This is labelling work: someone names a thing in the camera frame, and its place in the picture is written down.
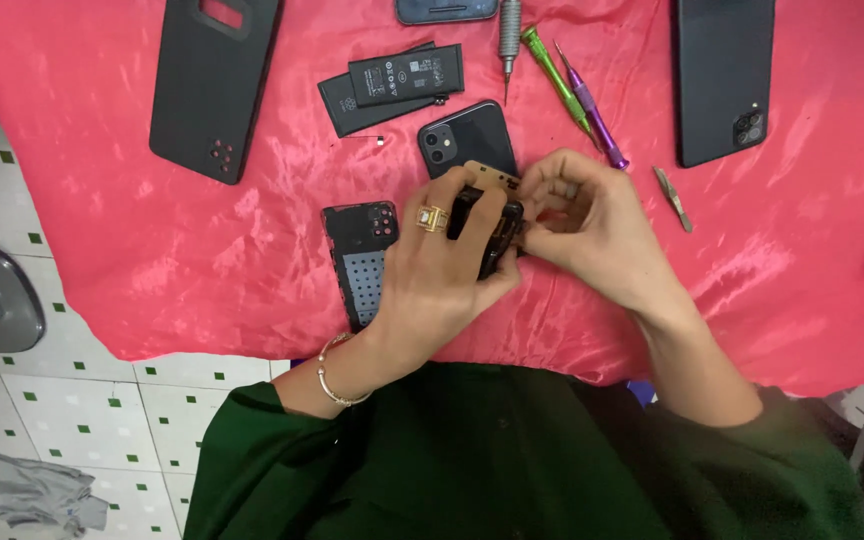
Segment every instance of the gray cloth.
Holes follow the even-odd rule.
[[[55,540],[103,531],[109,503],[92,496],[93,482],[77,469],[0,453],[0,519],[10,528],[51,528]]]

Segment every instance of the green screwdriver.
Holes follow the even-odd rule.
[[[525,31],[522,32],[522,43],[532,51],[532,56],[535,57],[535,61],[538,62],[542,71],[548,75],[549,81],[552,81],[552,86],[555,87],[556,92],[558,92],[558,98],[561,100],[561,103],[565,105],[565,108],[572,116],[572,119],[575,120],[575,123],[588,134],[589,138],[592,139],[592,142],[595,144],[595,147],[598,148],[598,141],[596,141],[593,136],[593,128],[589,125],[589,118],[586,117],[586,111],[582,108],[582,104],[579,103],[579,98],[575,97],[575,93],[572,92],[572,89],[569,88],[568,84],[566,84],[562,75],[559,74],[559,69],[557,69],[555,64],[552,63],[552,57],[546,50],[546,45],[544,45],[543,41],[539,38],[539,31],[535,25],[526,28]]]

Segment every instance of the forearm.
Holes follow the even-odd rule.
[[[396,365],[393,354],[378,332],[368,328],[354,338],[336,345],[325,354],[325,362],[313,356],[277,376],[271,383],[285,411],[332,419],[345,407],[332,400],[319,381],[318,370],[325,368],[325,383],[332,392],[346,399],[356,399],[404,377],[390,366]]]
[[[674,308],[633,316],[649,346],[655,391],[666,409],[714,428],[759,416],[759,392],[716,343],[685,289]]]

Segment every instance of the pink fabric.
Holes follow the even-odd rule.
[[[743,373],[803,395],[864,383],[864,2],[779,0],[768,140],[689,170],[674,164],[668,2],[524,4],[592,87],[669,259]],[[2,125],[69,304],[115,356],[297,358],[347,327],[321,209],[401,205],[428,181],[416,131],[502,95],[498,20],[407,27],[392,5],[286,2],[246,175],[228,187],[149,151],[164,0],[0,0]],[[337,139],[316,83],[429,40],[462,43],[466,91],[365,131],[385,146]],[[506,115],[522,167],[560,146],[594,153],[524,49]],[[522,287],[442,359],[597,384],[646,373],[618,309],[520,263]]]

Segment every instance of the silver bracelet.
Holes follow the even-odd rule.
[[[326,361],[326,353],[334,346],[342,343],[344,341],[349,341],[350,339],[355,338],[355,334],[343,332],[339,335],[332,338],[331,341],[325,344],[324,347],[321,348],[321,352],[318,353],[318,361],[325,362]],[[326,366],[319,365],[318,366],[318,382],[321,383],[321,389],[324,390],[325,395],[332,399],[333,402],[341,405],[342,407],[349,408],[353,405],[359,405],[362,402],[369,399],[369,396],[372,396],[372,392],[368,392],[365,396],[357,399],[348,399],[343,398],[342,396],[337,396],[335,392],[333,392],[329,385],[326,384]]]

